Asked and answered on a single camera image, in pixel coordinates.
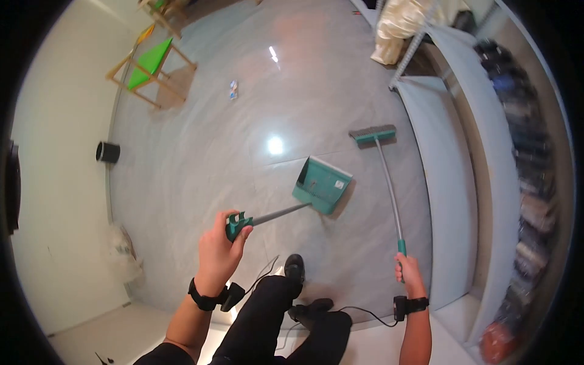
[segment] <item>wooden chair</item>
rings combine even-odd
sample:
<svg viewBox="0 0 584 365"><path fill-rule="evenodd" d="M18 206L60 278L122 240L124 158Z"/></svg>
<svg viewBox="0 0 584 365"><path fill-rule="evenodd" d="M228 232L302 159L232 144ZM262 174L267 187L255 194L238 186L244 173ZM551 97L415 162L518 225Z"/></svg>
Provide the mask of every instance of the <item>wooden chair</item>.
<svg viewBox="0 0 584 365"><path fill-rule="evenodd" d="M162 71L162 66L164 65L164 61L166 61L166 58L168 57L168 54L171 50L174 50L186 63L188 63L193 71L197 69L197 64L186 58L186 56L172 44L172 38L169 38L159 45L154 46L153 48L146 51L143 55L138 57L137 61L132 58L134 52L130 52L128 56L126 56L119 64L117 64L106 74L106 79L112 80L122 88L128 90L132 94L135 94L140 99L154 105L158 109L160 109L162 106L138 93L137 89L142 88L151 82L156 82L158 85L160 85L160 87L165 88L180 100L185 101L186 99L182 95L177 93L177 91L171 88L166 82L158 78L159 74L162 74L167 79L170 78L168 74ZM126 85L121 80L116 79L116 74L127 62L132 64L134 69L130 75L128 84Z"/></svg>
<svg viewBox="0 0 584 365"><path fill-rule="evenodd" d="M138 0L138 9L144 9L155 23L168 29L178 39L181 38L180 30L169 23L167 15L168 13L178 13L183 20L187 20L180 0Z"/></svg>

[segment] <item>wrist strap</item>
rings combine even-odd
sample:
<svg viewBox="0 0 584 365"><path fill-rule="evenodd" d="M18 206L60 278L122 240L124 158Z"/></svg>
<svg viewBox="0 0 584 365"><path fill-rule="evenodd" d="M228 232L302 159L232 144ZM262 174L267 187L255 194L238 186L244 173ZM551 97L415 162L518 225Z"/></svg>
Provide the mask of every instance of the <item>wrist strap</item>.
<svg viewBox="0 0 584 365"><path fill-rule="evenodd" d="M425 310L430 301L428 298L407 299L404 296L394 297L394 319L401 322L406 314L421 312Z"/></svg>
<svg viewBox="0 0 584 365"><path fill-rule="evenodd" d="M223 304L227 300L227 286L223 288L221 293L216 297L206 297L199 294L194 285L194 278L190 280L189 294L200 310L209 312L215 309L217 304Z"/></svg>

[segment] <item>teal dustpan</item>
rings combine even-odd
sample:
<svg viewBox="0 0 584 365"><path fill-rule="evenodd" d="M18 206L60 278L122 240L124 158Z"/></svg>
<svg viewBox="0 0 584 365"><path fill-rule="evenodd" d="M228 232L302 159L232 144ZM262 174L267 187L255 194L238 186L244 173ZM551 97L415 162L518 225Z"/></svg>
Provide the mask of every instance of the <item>teal dustpan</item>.
<svg viewBox="0 0 584 365"><path fill-rule="evenodd" d="M322 214L332 214L352 178L353 175L321 159L308 157L292 191L292 196L301 201L302 204L258 218L245 218L243 211L239 214L231 214L229 223L225 226L227 238L233 242L246 225L259 225L306 206L312 206Z"/></svg>
<svg viewBox="0 0 584 365"><path fill-rule="evenodd" d="M322 214L332 214L353 175L316 157L308 157L292 196Z"/></svg>

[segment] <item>sneaker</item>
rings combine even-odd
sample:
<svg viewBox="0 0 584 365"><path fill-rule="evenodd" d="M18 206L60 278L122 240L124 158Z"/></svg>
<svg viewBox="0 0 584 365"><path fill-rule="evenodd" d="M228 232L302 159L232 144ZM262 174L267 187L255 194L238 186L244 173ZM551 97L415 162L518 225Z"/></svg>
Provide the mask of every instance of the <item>sneaker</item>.
<svg viewBox="0 0 584 365"><path fill-rule="evenodd" d="M288 256L286 263L284 264L284 276L303 284L304 275L304 260L302 260L302 256L297 253Z"/></svg>
<svg viewBox="0 0 584 365"><path fill-rule="evenodd" d="M288 310L288 315L294 322L300 322L303 326L312 330L314 322L318 319L320 314L328 312L335 306L335 303L330 298L316 299L309 305L295 305Z"/></svg>

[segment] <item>sleeve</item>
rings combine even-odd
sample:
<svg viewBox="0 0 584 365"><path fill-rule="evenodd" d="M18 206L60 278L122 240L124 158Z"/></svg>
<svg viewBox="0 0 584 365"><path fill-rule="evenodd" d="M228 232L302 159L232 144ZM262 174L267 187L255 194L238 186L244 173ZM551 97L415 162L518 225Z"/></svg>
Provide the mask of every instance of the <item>sleeve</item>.
<svg viewBox="0 0 584 365"><path fill-rule="evenodd" d="M193 359L180 347L163 342L142 356L134 365L195 365Z"/></svg>

